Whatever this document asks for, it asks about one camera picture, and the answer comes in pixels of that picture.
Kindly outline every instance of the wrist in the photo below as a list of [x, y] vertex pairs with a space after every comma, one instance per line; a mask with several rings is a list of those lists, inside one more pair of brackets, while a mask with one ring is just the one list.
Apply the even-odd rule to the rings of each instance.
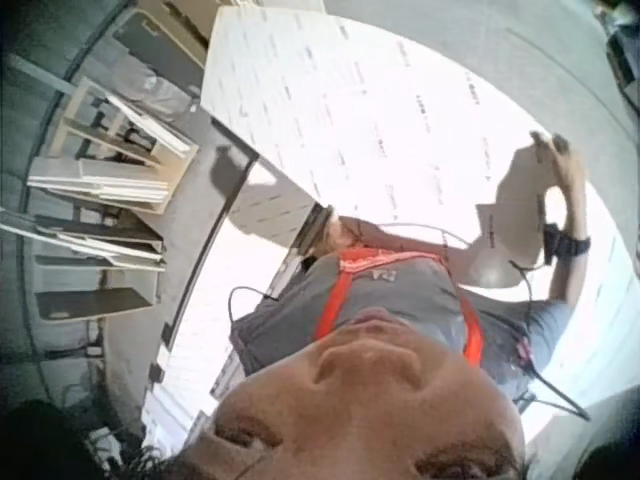
[[587, 234], [587, 202], [584, 189], [573, 190], [566, 197], [567, 220], [564, 231], [571, 238], [586, 240]]

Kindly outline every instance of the gray t-shirt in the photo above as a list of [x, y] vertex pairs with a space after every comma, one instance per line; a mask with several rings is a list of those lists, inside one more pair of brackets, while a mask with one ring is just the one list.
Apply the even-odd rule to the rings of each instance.
[[[264, 301], [255, 312], [234, 322], [231, 342], [246, 375], [313, 342], [338, 274], [338, 257], [322, 257], [306, 275], [294, 278], [277, 302]], [[516, 366], [516, 345], [524, 334], [527, 312], [531, 346], [541, 370], [549, 363], [571, 310], [559, 302], [507, 303], [469, 291], [464, 295], [474, 306], [484, 334], [482, 368], [507, 395], [515, 398], [528, 383]], [[416, 258], [356, 274], [335, 328], [348, 324], [363, 308], [374, 306], [386, 308], [452, 350], [464, 350], [467, 327], [460, 301], [446, 270], [436, 262]]]

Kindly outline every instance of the hand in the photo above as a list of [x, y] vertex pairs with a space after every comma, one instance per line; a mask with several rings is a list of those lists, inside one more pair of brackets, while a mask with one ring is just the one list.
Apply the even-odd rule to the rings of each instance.
[[540, 162], [551, 163], [558, 186], [565, 197], [583, 194], [587, 174], [582, 157], [570, 147], [564, 137], [554, 134], [551, 141], [540, 132], [531, 132]]

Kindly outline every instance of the black wristwatch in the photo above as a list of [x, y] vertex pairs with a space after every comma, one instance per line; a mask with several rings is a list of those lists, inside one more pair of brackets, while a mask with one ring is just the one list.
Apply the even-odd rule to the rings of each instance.
[[586, 240], [576, 240], [560, 230], [555, 223], [544, 225], [543, 240], [545, 265], [551, 265], [553, 257], [578, 257], [591, 248], [591, 237], [587, 237]]

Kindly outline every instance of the red strap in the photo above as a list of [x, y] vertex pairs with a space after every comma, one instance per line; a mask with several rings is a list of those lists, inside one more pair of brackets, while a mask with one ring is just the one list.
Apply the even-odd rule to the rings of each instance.
[[[449, 276], [449, 268], [446, 262], [438, 255], [422, 252], [390, 252], [373, 248], [351, 248], [340, 253], [340, 276], [329, 294], [329, 300], [325, 305], [318, 326], [315, 339], [320, 340], [333, 330], [333, 326], [347, 299], [347, 294], [353, 283], [353, 275], [371, 268], [388, 265], [411, 258], [428, 258], [443, 265]], [[464, 356], [467, 361], [476, 367], [482, 363], [482, 350], [484, 349], [484, 337], [480, 327], [478, 315], [466, 296], [458, 289], [458, 298], [465, 323], [467, 324], [467, 345]]]

